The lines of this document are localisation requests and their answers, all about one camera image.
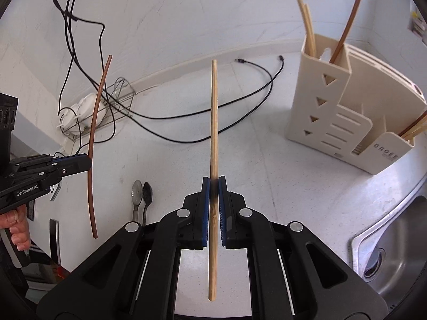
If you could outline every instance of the stainless steel sink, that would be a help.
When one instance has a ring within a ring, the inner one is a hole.
[[[353,269],[393,309],[427,261],[427,177],[385,218],[351,242]]]

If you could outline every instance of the sink drain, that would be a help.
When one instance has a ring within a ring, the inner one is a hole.
[[[363,273],[366,281],[370,281],[376,276],[384,261],[385,254],[386,252],[382,248],[374,249]]]

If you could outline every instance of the countertop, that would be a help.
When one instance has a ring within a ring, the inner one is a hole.
[[[219,135],[219,174],[229,191],[270,221],[298,220],[351,265],[349,241],[390,212],[427,171],[424,134],[416,146],[376,176],[284,137],[298,75],[299,53],[283,54],[285,66],[259,110]],[[276,55],[251,59],[274,74]],[[248,64],[218,68],[219,103],[240,97],[268,81]],[[189,113],[210,107],[210,69],[139,93],[133,109],[152,116]],[[262,100],[268,89],[219,110],[219,127],[237,120]],[[210,133],[210,114],[142,124],[170,138],[190,140]],[[97,131],[95,140],[111,134]],[[198,192],[209,175],[210,142],[179,145],[155,137],[129,119],[120,120],[114,139],[95,145],[93,198],[99,238],[92,238],[88,217],[86,173],[63,179],[54,202],[36,200],[31,238],[48,254],[49,219],[59,221],[63,266],[73,270],[106,239],[132,219],[130,192],[136,179],[153,188],[147,223],[182,207],[184,197]],[[184,250],[176,297],[176,313],[204,317],[250,315],[246,252],[219,249],[216,302],[208,301],[208,251]]]

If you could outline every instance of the utensil holder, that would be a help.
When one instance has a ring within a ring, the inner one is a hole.
[[[315,35],[317,57],[301,53],[286,137],[370,174],[413,145],[398,133],[426,110],[418,87],[372,55],[345,44],[335,64],[318,59],[337,41]]]

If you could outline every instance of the human hand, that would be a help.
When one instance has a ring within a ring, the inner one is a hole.
[[[29,249],[31,240],[29,237],[28,221],[26,219],[26,205],[19,206],[16,210],[8,211],[0,215],[0,229],[9,229],[12,234],[12,243],[21,251]]]

